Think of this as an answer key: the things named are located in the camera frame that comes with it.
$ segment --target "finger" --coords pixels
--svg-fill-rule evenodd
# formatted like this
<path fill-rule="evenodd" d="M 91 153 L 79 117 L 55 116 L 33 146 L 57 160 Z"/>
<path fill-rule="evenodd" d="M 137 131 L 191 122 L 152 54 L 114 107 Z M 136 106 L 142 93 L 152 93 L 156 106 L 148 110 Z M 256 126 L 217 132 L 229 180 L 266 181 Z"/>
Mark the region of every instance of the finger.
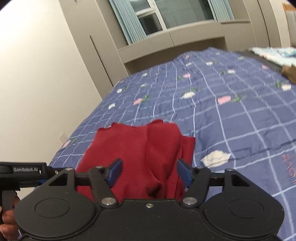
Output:
<path fill-rule="evenodd" d="M 1 224 L 0 232 L 8 240 L 17 240 L 19 236 L 18 226 L 14 224 Z"/>
<path fill-rule="evenodd" d="M 15 207 L 20 201 L 20 198 L 18 196 L 15 197 L 14 201 L 13 201 L 13 207 Z"/>
<path fill-rule="evenodd" d="M 2 220 L 4 223 L 16 224 L 14 210 L 7 210 L 5 213 L 3 213 Z"/>

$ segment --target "white wall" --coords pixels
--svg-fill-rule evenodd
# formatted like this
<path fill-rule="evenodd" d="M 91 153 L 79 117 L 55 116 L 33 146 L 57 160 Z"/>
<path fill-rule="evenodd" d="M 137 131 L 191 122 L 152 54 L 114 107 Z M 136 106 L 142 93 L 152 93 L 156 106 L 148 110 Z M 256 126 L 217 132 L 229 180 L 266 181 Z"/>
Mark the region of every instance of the white wall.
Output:
<path fill-rule="evenodd" d="M 287 23 L 285 11 L 283 8 L 283 3 L 286 3 L 286 2 L 287 1 L 285 0 L 270 0 L 271 6 L 276 18 L 276 22 L 278 25 L 278 29 L 279 29 L 281 46 L 283 48 L 291 46 L 288 23 Z"/>
<path fill-rule="evenodd" d="M 0 161 L 49 163 L 100 101 L 58 0 L 0 11 Z"/>

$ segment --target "folded red shirt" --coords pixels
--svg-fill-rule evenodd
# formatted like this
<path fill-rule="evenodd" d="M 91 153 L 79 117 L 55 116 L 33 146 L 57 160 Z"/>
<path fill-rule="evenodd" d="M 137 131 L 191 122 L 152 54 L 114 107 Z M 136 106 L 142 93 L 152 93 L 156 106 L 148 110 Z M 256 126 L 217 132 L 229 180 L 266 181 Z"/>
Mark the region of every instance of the folded red shirt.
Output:
<path fill-rule="evenodd" d="M 174 123 L 155 120 L 146 126 L 113 123 L 100 128 L 82 158 L 77 172 L 95 166 L 108 166 L 115 159 L 123 161 L 122 174 L 111 189 L 119 202 L 123 199 L 172 199 L 184 194 L 176 161 L 192 163 L 195 138 L 182 136 Z M 79 193 L 91 198 L 89 187 L 79 186 Z"/>

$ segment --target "blue bedspread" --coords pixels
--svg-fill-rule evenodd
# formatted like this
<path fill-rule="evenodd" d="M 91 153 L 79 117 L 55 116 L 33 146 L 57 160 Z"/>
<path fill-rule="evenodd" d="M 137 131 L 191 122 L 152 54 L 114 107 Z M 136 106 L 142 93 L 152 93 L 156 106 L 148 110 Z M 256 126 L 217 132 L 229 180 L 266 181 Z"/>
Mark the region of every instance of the blue bedspread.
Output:
<path fill-rule="evenodd" d="M 295 239 L 296 93 L 287 79 L 262 63 L 209 48 L 133 74 L 119 82 L 53 158 L 54 167 L 77 167 L 96 130 L 112 122 L 175 122 L 196 137 L 194 166 L 214 150 L 283 205 L 279 236 Z"/>

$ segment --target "window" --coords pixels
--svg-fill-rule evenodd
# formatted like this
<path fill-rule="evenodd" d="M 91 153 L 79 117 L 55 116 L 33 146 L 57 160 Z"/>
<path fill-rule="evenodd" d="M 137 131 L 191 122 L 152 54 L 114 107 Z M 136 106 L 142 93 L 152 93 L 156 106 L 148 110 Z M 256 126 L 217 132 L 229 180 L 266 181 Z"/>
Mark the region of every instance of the window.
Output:
<path fill-rule="evenodd" d="M 210 0 L 129 0 L 147 35 L 215 19 Z"/>

